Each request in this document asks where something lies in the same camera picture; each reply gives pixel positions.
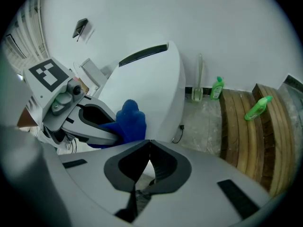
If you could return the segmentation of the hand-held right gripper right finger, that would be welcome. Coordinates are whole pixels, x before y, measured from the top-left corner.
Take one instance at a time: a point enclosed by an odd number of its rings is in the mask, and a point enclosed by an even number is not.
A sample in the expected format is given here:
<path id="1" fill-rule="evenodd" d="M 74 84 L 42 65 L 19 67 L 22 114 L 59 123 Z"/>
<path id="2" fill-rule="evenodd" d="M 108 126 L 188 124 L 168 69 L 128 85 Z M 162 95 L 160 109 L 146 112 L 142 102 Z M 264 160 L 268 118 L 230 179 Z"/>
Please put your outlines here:
<path id="1" fill-rule="evenodd" d="M 151 146 L 185 157 L 191 173 L 173 193 L 151 196 L 134 221 L 138 227 L 228 227 L 271 199 L 257 182 L 219 157 L 155 140 Z"/>

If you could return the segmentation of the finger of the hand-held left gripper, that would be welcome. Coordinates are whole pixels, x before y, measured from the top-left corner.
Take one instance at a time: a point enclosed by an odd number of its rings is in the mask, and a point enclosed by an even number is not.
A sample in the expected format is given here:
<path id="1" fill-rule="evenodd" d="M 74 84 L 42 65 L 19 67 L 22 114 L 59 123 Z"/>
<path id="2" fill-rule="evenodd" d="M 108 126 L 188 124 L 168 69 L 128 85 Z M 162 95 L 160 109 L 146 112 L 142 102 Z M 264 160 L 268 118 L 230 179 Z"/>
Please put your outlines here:
<path id="1" fill-rule="evenodd" d="M 113 111 L 102 101 L 84 96 L 71 112 L 71 122 L 115 122 Z"/>
<path id="2" fill-rule="evenodd" d="M 66 119 L 62 130 L 87 144 L 113 145 L 119 140 L 113 132 L 86 120 L 83 114 Z"/>

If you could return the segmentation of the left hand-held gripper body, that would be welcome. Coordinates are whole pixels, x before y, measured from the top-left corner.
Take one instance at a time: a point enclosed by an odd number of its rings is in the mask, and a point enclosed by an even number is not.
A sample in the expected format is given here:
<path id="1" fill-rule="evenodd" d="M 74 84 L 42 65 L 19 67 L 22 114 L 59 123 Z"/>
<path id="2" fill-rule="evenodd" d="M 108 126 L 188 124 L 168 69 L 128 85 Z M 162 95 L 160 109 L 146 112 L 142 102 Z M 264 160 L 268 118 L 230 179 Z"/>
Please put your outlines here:
<path id="1" fill-rule="evenodd" d="M 74 73 L 55 58 L 47 58 L 24 69 L 23 79 L 33 93 L 27 110 L 43 134 L 56 145 L 72 141 L 74 137 L 62 126 L 85 96 Z"/>

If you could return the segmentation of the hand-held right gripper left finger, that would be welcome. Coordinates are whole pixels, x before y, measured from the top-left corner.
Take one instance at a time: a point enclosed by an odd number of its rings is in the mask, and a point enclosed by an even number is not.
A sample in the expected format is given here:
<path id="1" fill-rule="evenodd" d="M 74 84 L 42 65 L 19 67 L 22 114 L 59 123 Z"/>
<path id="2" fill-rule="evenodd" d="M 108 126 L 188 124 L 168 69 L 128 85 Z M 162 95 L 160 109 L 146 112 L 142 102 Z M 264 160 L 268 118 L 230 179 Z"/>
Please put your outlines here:
<path id="1" fill-rule="evenodd" d="M 151 200 L 145 190 L 137 190 L 148 161 L 148 140 L 102 150 L 60 155 L 73 181 L 104 210 L 133 222 Z"/>

